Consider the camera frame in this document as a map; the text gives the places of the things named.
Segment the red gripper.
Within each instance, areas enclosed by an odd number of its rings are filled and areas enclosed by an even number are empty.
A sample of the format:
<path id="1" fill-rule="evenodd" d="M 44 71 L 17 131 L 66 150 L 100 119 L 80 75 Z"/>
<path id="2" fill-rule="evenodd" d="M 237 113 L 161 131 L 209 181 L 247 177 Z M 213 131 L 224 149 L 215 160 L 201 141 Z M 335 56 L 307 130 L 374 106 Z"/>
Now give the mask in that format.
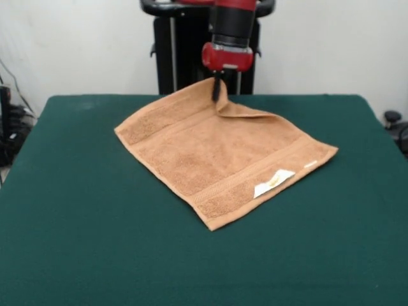
<path id="1" fill-rule="evenodd" d="M 253 63 L 254 54 L 250 47 L 227 47 L 207 42 L 201 51 L 204 67 L 214 72 L 212 101 L 218 101 L 221 91 L 222 71 L 232 69 L 238 72 L 248 71 Z"/>

